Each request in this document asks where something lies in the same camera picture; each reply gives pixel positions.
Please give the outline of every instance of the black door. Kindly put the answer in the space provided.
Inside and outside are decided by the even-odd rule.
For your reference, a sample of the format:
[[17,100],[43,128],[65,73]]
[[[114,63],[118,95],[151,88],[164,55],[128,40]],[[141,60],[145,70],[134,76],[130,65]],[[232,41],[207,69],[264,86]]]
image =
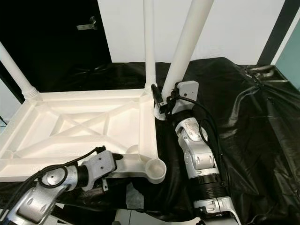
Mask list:
[[[78,30],[92,16],[97,30]],[[0,1],[0,41],[40,92],[64,91],[63,77],[111,62],[97,0]],[[22,99],[3,65],[0,76]]]

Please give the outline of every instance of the black cable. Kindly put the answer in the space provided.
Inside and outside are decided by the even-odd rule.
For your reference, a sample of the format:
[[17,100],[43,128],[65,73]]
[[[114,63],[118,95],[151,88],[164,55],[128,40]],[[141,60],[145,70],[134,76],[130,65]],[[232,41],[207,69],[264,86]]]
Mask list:
[[207,140],[205,139],[204,135],[203,135],[203,131],[202,131],[202,122],[203,120],[200,121],[200,124],[199,124],[199,132],[200,132],[200,136],[202,138],[202,140],[204,141],[204,143],[206,143],[208,146],[210,145],[209,142],[208,142],[208,138]]
[[[211,122],[207,118],[202,119],[202,121],[207,121],[210,128],[213,129]],[[223,180],[224,180],[223,174],[226,175],[226,180],[227,180],[227,185],[228,185],[228,192],[230,193],[230,177],[229,177],[229,174],[228,174],[228,168],[227,168],[227,165],[224,161],[223,152],[221,150],[218,130],[216,130],[216,133],[217,133],[217,136],[215,136],[215,139],[216,139],[216,145],[217,145],[217,151],[218,151],[218,155],[217,155],[218,156],[218,162],[220,164],[223,164],[224,169],[225,169],[225,173],[223,173],[221,168],[220,168],[220,173],[221,173],[221,177],[222,177]]]
[[95,151],[99,151],[99,149],[101,149],[100,151],[104,151],[105,147],[104,146],[103,147],[96,147],[92,151],[90,151],[89,153],[87,153],[87,154],[85,154],[85,155],[83,155],[83,156],[81,156],[81,157],[79,157],[77,159],[71,160],[71,161],[69,161],[67,163],[60,164],[60,165],[50,165],[50,166],[47,166],[44,169],[42,169],[42,170],[38,171],[37,173],[33,174],[26,181],[24,181],[20,185],[20,187],[15,191],[14,195],[16,196],[16,198],[10,198],[9,199],[9,201],[7,202],[7,204],[5,205],[5,207],[3,208],[3,210],[2,210],[2,212],[0,214],[0,218],[3,217],[3,215],[6,212],[6,210],[9,208],[10,204],[12,204],[14,206],[19,201],[19,196],[23,195],[24,190],[27,190],[27,188],[30,185],[30,183],[32,183],[35,179],[38,179],[40,176],[43,176],[46,172],[49,172],[51,170],[55,170],[55,169],[62,168],[62,167],[68,166],[68,165],[72,165],[75,162],[78,162],[78,161],[86,158],[87,156],[91,155]]
[[223,153],[222,153],[222,150],[221,150],[221,147],[220,147],[220,140],[219,140],[219,132],[218,132],[218,129],[214,129],[214,127],[213,127],[213,125],[212,125],[212,123],[211,123],[211,121],[210,121],[209,119],[204,118],[204,119],[202,119],[202,121],[206,121],[207,124],[209,125],[209,127],[210,127],[210,128],[212,129],[212,131],[214,132],[215,137],[216,137],[216,142],[217,142],[218,152],[219,152],[219,154],[223,154]]
[[216,125],[216,123],[215,123],[215,121],[213,119],[213,116],[211,115],[211,113],[209,112],[209,110],[204,105],[202,105],[202,104],[200,104],[200,103],[198,103],[198,102],[196,102],[194,100],[191,100],[191,99],[189,99],[187,97],[178,96],[178,99],[185,100],[187,102],[193,103],[193,104],[199,106],[200,108],[202,108],[207,113],[207,115],[210,117],[210,119],[212,121],[212,124],[213,124],[213,130],[217,131],[217,125]]
[[7,125],[7,123],[4,121],[4,119],[0,116],[0,120],[2,120],[3,123],[5,123],[5,125]]

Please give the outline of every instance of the white cylindrical leg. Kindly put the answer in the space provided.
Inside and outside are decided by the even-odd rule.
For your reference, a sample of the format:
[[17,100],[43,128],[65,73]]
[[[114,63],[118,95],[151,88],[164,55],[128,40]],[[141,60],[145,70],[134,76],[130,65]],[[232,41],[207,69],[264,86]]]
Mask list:
[[154,56],[154,4],[153,0],[143,0],[144,4],[144,39],[146,61],[145,90],[151,93],[151,85],[156,84]]
[[0,61],[10,73],[12,78],[22,90],[25,98],[32,98],[38,94],[38,91],[26,79],[22,71],[19,69],[15,61],[11,58],[3,44],[0,42]]
[[213,2],[192,1],[163,87],[164,100],[170,96],[175,83],[182,81]]

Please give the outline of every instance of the black tarp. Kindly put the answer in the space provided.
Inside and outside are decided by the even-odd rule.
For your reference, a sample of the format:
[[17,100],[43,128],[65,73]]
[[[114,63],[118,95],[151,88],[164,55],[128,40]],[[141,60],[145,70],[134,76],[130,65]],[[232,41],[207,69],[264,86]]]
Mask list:
[[[169,66],[156,64],[160,88]],[[184,81],[199,82],[198,101],[216,120],[230,195],[242,223],[300,224],[300,93],[275,67],[262,72],[251,68],[225,58],[195,60]],[[143,88],[144,71],[143,63],[113,63],[87,70],[84,76],[66,76],[54,90]],[[194,115],[203,114],[194,107]],[[194,216],[188,178],[174,128],[156,120],[156,130],[158,153],[167,174],[157,185],[131,179],[144,195],[142,211],[165,221],[190,220]],[[129,181],[117,182],[105,196],[76,190],[64,193],[60,202],[91,210],[125,208]],[[1,206],[16,185],[0,185]]]

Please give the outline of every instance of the black ribbed joint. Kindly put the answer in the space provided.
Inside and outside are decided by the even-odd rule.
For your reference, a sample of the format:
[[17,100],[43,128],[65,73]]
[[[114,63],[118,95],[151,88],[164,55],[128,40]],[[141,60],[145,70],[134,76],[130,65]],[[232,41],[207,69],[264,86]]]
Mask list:
[[77,168],[77,176],[78,176],[78,181],[77,181],[77,188],[82,188],[88,185],[89,182],[89,171],[86,168],[86,166],[81,165],[76,167]]
[[219,174],[191,178],[189,182],[192,201],[228,196]]

